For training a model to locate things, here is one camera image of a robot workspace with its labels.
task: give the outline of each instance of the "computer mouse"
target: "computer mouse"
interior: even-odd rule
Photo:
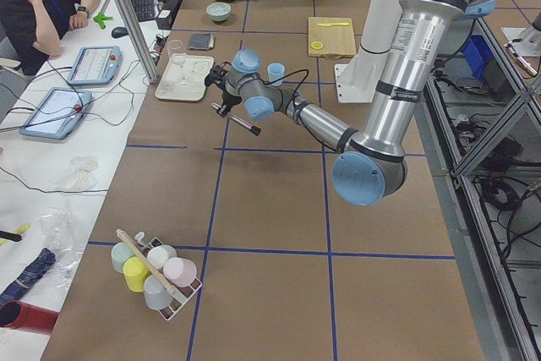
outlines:
[[[112,38],[120,38],[128,35],[128,29],[126,27],[115,27],[111,31]]]

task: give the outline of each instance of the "blue joint cap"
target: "blue joint cap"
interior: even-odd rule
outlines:
[[[252,96],[244,102],[246,113],[256,122],[269,118],[274,113],[272,100],[264,96]]]
[[[255,51],[240,50],[235,54],[232,66],[243,74],[255,74],[260,70],[261,61]]]
[[[332,183],[346,202],[372,205],[383,198],[385,178],[378,164],[365,154],[347,151],[332,166]]]
[[[494,12],[497,0],[487,0],[486,2],[472,4],[466,8],[461,19],[477,19]]]

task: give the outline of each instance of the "yellow lemon slice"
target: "yellow lemon slice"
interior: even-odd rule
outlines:
[[[310,44],[310,46],[314,50],[320,50],[321,48],[323,48],[323,43],[321,41],[314,41],[312,42],[312,44]]]

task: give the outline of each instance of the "red object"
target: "red object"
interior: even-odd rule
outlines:
[[[58,312],[33,304],[12,300],[0,308],[0,327],[51,334]]]

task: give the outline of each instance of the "wine glass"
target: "wine glass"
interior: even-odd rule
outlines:
[[[167,54],[169,55],[169,60],[177,65],[181,70],[181,74],[178,76],[176,82],[180,83],[181,85],[191,82],[192,79],[184,72],[184,65],[188,59],[188,52],[186,51],[186,46],[184,43],[180,40],[168,41]]]

